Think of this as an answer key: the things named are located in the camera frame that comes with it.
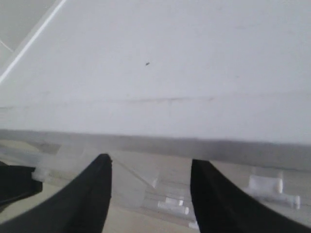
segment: white surface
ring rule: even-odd
[[[0,40],[0,69],[11,54],[12,51],[10,51],[10,49]]]
[[[184,139],[311,145],[310,1],[62,3],[0,77],[2,138],[95,135],[98,145],[123,135],[113,149],[224,160],[238,145],[179,147]],[[253,152],[243,156],[261,156]],[[293,164],[269,153],[272,166]]]
[[[15,50],[55,0],[0,0],[0,38]]]

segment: black object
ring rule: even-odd
[[[0,212],[11,203],[42,191],[42,182],[32,179],[33,167],[0,163]]]
[[[99,155],[77,178],[0,233],[101,233],[111,198],[111,159]]]
[[[311,233],[248,196],[210,162],[192,161],[190,190],[201,233]]]

